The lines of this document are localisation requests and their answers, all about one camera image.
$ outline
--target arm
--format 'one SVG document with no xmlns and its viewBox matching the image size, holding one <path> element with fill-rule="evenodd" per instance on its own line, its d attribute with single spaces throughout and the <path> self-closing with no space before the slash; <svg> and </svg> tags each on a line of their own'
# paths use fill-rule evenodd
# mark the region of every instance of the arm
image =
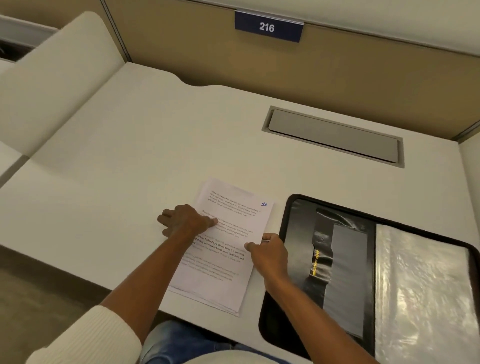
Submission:
<svg viewBox="0 0 480 364">
<path fill-rule="evenodd" d="M 164 210 L 158 222 L 167 227 L 163 234 L 168 239 L 101 303 L 120 316 L 142 344 L 183 255 L 195 236 L 218 220 L 200 216 L 193 207 L 183 205 L 174 211 Z"/>
<path fill-rule="evenodd" d="M 265 234 L 260 245 L 245 244 L 265 288 L 287 314 L 315 364 L 375 364 L 361 346 L 288 277 L 288 252 L 276 234 Z"/>
</svg>

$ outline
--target white paper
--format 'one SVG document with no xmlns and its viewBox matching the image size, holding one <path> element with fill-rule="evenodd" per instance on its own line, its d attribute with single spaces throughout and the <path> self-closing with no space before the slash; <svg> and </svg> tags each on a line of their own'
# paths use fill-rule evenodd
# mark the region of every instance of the white paper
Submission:
<svg viewBox="0 0 480 364">
<path fill-rule="evenodd" d="M 273 201 L 210 179 L 194 207 L 218 224 L 195 238 L 169 290 L 238 316 L 253 269 L 244 244 L 262 241 Z"/>
</svg>

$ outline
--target floor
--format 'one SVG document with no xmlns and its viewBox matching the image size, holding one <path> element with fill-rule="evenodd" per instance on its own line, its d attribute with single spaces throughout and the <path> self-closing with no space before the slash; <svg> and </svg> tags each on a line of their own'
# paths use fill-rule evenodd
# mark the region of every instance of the floor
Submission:
<svg viewBox="0 0 480 364">
<path fill-rule="evenodd" d="M 0 363 L 24 364 L 108 293 L 0 246 Z M 168 318 L 159 312 L 154 326 Z"/>
</svg>

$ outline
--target blue jeans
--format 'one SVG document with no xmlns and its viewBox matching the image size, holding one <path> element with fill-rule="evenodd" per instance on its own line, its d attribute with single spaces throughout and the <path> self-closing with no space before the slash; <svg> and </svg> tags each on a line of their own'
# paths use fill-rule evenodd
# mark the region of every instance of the blue jeans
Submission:
<svg viewBox="0 0 480 364">
<path fill-rule="evenodd" d="M 209 340 L 195 327 L 178 321 L 165 321 L 152 330 L 142 348 L 140 364 L 183 364 L 196 357 L 223 350 L 253 352 L 279 364 L 288 364 L 285 360 L 242 344 Z"/>
</svg>

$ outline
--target ribbed sleeve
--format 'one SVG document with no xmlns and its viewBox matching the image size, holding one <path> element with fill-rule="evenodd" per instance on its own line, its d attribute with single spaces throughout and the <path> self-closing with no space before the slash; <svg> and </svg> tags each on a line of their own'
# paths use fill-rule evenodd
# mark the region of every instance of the ribbed sleeve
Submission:
<svg viewBox="0 0 480 364">
<path fill-rule="evenodd" d="M 142 345 L 116 313 L 95 306 L 26 364 L 135 364 Z"/>
</svg>

